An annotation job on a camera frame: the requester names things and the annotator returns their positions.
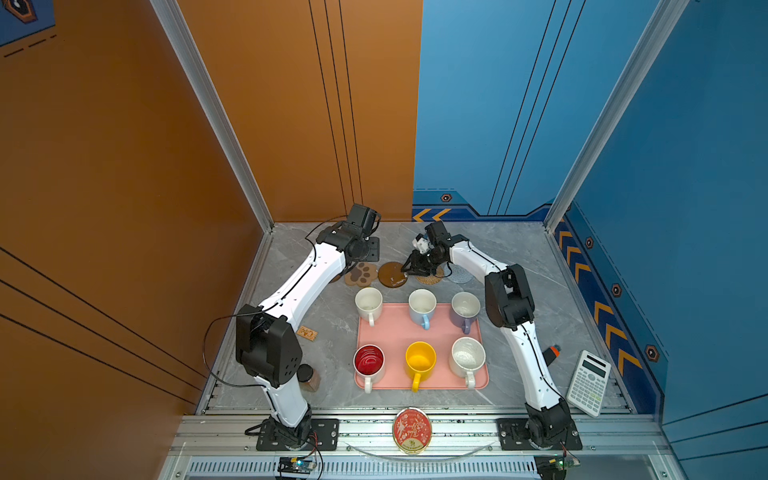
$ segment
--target robotic arm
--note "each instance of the robotic arm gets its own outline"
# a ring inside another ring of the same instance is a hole
[[[533,322],[535,304],[525,270],[520,265],[493,260],[468,238],[448,233],[442,221],[429,224],[425,231],[427,237],[419,234],[413,241],[415,250],[403,264],[403,273],[435,275],[439,265],[450,261],[485,284],[488,318],[507,339],[523,379],[530,440],[543,449],[565,444],[575,425],[538,345]]]
[[[378,239],[371,234],[380,221],[374,210],[355,204],[346,220],[320,232],[309,256],[275,293],[237,313],[235,359],[264,387],[272,409],[261,428],[290,448],[306,443],[312,416],[296,378],[302,351],[295,332],[333,277],[371,253],[378,260]]]

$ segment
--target mug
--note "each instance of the mug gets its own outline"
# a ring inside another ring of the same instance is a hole
[[[472,322],[478,319],[480,313],[480,300],[470,292],[459,292],[451,300],[451,323],[462,329],[465,335],[469,335]]]
[[[435,315],[437,307],[435,294],[423,288],[414,290],[408,297],[408,307],[411,320],[416,325],[423,326],[424,330],[429,330],[429,320]]]
[[[456,340],[448,358],[451,371],[465,378],[468,389],[475,388],[475,374],[485,364],[485,349],[470,336]]]
[[[419,383],[427,380],[437,363],[437,354],[427,342],[411,343],[406,350],[406,371],[413,379],[411,390],[419,391]]]
[[[370,326],[373,326],[374,321],[382,314],[384,297],[377,289],[367,286],[355,295],[355,305],[360,318],[368,319]]]
[[[355,373],[365,383],[366,393],[384,378],[384,352],[376,345],[363,345],[355,352]]]

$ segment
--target calculator screen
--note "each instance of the calculator screen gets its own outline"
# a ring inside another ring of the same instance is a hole
[[[596,366],[592,365],[592,364],[591,364],[591,363],[589,363],[587,360],[585,360],[585,361],[582,363],[582,365],[583,365],[585,368],[587,368],[587,369],[590,369],[591,371],[593,371],[593,372],[597,373],[597,374],[598,374],[600,377],[605,377],[605,371],[603,371],[603,370],[600,370],[598,367],[596,367]]]

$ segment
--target purple mug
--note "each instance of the purple mug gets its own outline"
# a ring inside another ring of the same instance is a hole
[[[451,323],[469,335],[472,322],[478,319],[480,300],[469,292],[459,292],[451,300]]]

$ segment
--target paw print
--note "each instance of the paw print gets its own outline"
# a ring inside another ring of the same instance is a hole
[[[376,265],[368,262],[360,262],[351,272],[344,276],[344,282],[349,286],[370,286],[377,277]]]

